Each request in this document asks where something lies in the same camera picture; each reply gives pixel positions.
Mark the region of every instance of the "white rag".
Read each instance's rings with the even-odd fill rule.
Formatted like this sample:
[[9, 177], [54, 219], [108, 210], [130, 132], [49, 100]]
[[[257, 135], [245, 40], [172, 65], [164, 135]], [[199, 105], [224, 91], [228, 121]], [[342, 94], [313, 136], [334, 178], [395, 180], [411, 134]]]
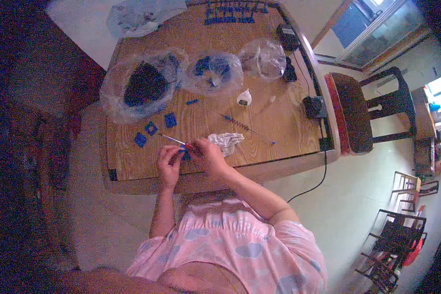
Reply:
[[224, 157], [234, 153], [235, 145], [239, 144], [244, 138], [243, 134], [237, 133], [223, 133], [223, 134], [210, 134], [207, 139], [212, 143], [219, 146]]

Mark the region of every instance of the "chair seat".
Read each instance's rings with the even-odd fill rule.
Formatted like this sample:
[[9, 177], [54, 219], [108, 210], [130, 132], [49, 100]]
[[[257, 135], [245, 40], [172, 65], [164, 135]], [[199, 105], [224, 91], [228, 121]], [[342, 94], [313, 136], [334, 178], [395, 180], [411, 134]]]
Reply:
[[331, 78], [333, 80], [331, 86], [334, 86], [338, 92], [346, 123], [349, 148], [357, 155], [367, 154], [372, 150], [372, 130], [361, 85], [356, 79], [341, 73], [331, 73]]

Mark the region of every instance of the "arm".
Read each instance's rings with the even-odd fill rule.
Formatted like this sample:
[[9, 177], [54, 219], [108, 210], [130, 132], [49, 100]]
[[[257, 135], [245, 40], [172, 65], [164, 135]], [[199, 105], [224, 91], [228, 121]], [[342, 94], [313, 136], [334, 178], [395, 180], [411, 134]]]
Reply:
[[226, 183], [239, 199], [245, 200], [261, 217], [274, 225], [278, 221], [299, 222], [294, 210], [281, 197], [238, 173], [225, 162], [221, 150], [206, 139], [193, 143], [191, 156], [211, 176]]
[[245, 200], [253, 210], [272, 225], [278, 221], [299, 222], [294, 210], [281, 197], [241, 175], [234, 168], [223, 174], [226, 184], [239, 199]]
[[180, 174], [182, 155], [178, 146], [163, 146], [160, 150], [157, 167], [162, 181], [162, 187], [157, 195], [154, 216], [148, 233], [149, 238], [165, 237], [175, 226], [173, 208], [173, 190]]
[[174, 226], [173, 188], [162, 187], [157, 195], [148, 237], [165, 237]]

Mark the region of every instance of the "cable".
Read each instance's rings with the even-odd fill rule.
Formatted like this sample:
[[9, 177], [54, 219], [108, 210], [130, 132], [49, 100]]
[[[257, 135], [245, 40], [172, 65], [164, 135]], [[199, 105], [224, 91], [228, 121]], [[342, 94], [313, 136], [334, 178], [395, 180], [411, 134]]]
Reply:
[[302, 71], [302, 69], [300, 68], [300, 65], [299, 65], [299, 62], [297, 61], [297, 58], [296, 58], [296, 54], [295, 54], [295, 52], [293, 52], [293, 55], [294, 55], [294, 59], [296, 60], [297, 67], [299, 67], [300, 73], [302, 74], [302, 76], [303, 76], [304, 79], [306, 80], [306, 84], [307, 84], [307, 96], [310, 96], [310, 88], [309, 88], [309, 85], [308, 85], [308, 82], [307, 82], [306, 76], [305, 76], [304, 72]]
[[[322, 134], [322, 138], [323, 138], [322, 123], [320, 123], [320, 133]], [[310, 191], [312, 191], [313, 189], [317, 188], [318, 186], [320, 186], [323, 183], [323, 181], [325, 180], [325, 176], [327, 175], [327, 150], [325, 150], [324, 152], [325, 152], [325, 171], [323, 172], [323, 178], [320, 181], [320, 183], [318, 183], [315, 187], [313, 187], [313, 188], [311, 188], [311, 189], [309, 189], [309, 190], [307, 190], [305, 192], [302, 192], [302, 193], [297, 194], [296, 196], [292, 197], [291, 199], [289, 199], [287, 201], [287, 203], [291, 202], [295, 197], [299, 197], [300, 195], [304, 195], [305, 193], [309, 193]]]

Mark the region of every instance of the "black electrical cord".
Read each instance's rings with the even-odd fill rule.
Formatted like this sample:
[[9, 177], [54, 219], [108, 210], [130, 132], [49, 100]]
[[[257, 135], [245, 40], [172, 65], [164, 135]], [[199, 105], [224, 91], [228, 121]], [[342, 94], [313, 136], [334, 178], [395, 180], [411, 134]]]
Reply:
[[[302, 69], [300, 69], [299, 62], [297, 62], [297, 58], [296, 58], [296, 55], [294, 54], [294, 52], [293, 52], [293, 55], [294, 55], [294, 59], [296, 60], [297, 66], [299, 67], [299, 70], [300, 70], [302, 76], [306, 80], [308, 95], [310, 96], [310, 88], [309, 88], [309, 84], [307, 82], [306, 76], [304, 75], [304, 72], [302, 71]], [[323, 129], [322, 129], [322, 121], [321, 120], [319, 121], [319, 126], [320, 126], [320, 134], [322, 135], [322, 138], [323, 138]], [[304, 195], [305, 193], [309, 193], [310, 191], [314, 190], [315, 188], [317, 188], [318, 186], [320, 186], [323, 183], [323, 181], [325, 180], [325, 176], [327, 175], [327, 150], [324, 151], [324, 156], [325, 156], [325, 160], [324, 160], [325, 161], [325, 171], [323, 172], [323, 178], [320, 181], [320, 183], [318, 183], [315, 187], [313, 187], [313, 188], [311, 188], [311, 189], [309, 189], [307, 191], [304, 191], [304, 192], [302, 192], [300, 194], [297, 194], [296, 196], [292, 197], [291, 199], [289, 199], [287, 201], [287, 203], [291, 202], [295, 197], [299, 197], [300, 195]]]
[[[320, 123], [320, 132], [322, 132], [322, 123]], [[309, 193], [310, 191], [314, 190], [315, 188], [317, 188], [318, 186], [320, 186], [323, 183], [323, 181], [325, 180], [325, 176], [327, 175], [327, 150], [325, 150], [324, 153], [325, 153], [325, 171], [323, 172], [323, 178], [320, 181], [320, 183], [318, 183], [315, 187], [292, 197], [291, 199], [289, 199], [287, 201], [287, 203], [291, 202], [295, 197], [299, 197], [300, 195], [304, 195], [305, 193]]]

